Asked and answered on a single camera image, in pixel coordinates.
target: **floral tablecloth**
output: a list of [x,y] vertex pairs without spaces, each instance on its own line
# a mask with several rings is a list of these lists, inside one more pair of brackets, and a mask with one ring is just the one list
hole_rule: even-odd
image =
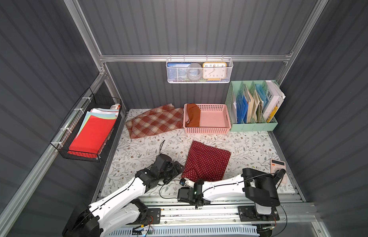
[[[127,120],[147,111],[148,109],[131,109]],[[144,138],[130,139],[129,132],[124,127],[117,146],[109,173],[107,175],[101,196],[105,197],[131,180],[135,173],[148,167],[155,161],[159,153],[159,145],[165,140],[162,153],[185,164],[189,148],[193,140],[208,146],[214,146],[231,152],[229,164],[224,179],[242,173],[249,167],[264,172],[270,172],[270,159],[279,157],[267,132],[229,132],[226,135],[186,134],[184,129],[177,129],[162,134]],[[162,188],[162,196],[177,196],[177,190],[182,186],[178,181],[171,181]],[[161,186],[152,188],[145,196],[159,196]],[[278,193],[294,193],[289,179],[281,184]]]

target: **white wire basket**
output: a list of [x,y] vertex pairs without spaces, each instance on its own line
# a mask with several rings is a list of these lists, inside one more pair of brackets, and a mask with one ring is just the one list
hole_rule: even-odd
[[169,83],[229,83],[233,61],[224,57],[183,56],[166,60]]

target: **book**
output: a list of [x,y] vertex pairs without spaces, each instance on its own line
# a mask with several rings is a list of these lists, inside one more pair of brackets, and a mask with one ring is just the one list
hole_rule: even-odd
[[267,84],[266,97],[267,97],[268,103],[267,103],[267,106],[263,110],[264,120],[267,120],[268,116],[270,116],[271,112],[273,111],[280,97],[280,94],[277,92],[274,86],[274,83],[272,81],[266,81],[266,84]]
[[112,105],[112,106],[110,107],[110,109],[113,109],[113,110],[119,110],[119,109],[120,109],[120,107],[121,107],[121,105],[120,105],[120,104],[118,104],[118,103],[116,103],[115,105]]
[[275,83],[274,83],[274,88],[280,94],[280,96],[279,96],[279,100],[276,103],[275,107],[272,109],[270,115],[267,117],[266,122],[270,122],[272,120],[272,118],[274,117],[274,115],[276,114],[278,109],[280,108],[280,106],[283,103],[284,98],[285,98],[284,93],[280,90],[280,88]]
[[187,68],[191,63],[167,63],[167,73],[172,75],[175,79],[178,80],[186,80],[188,79],[188,69],[180,69]]

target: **alarm clock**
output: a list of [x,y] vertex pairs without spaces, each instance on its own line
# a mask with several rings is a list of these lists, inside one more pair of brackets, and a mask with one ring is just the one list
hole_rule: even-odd
[[203,63],[203,78],[208,81],[220,81],[226,78],[225,62],[205,62]]

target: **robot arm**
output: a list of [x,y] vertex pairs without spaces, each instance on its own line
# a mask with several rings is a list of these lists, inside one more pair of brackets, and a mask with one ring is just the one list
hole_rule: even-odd
[[147,218],[148,208],[139,199],[163,179],[167,184],[183,171],[183,166],[164,154],[156,157],[149,168],[139,170],[135,177],[109,196],[88,206],[77,206],[64,230],[64,237],[103,237],[128,223]]
[[244,168],[243,173],[221,181],[193,183],[181,180],[188,187],[179,189],[178,200],[196,206],[209,205],[221,197],[245,196],[255,202],[257,214],[271,215],[271,208],[280,205],[276,184],[283,178],[285,170],[274,175],[255,169]]

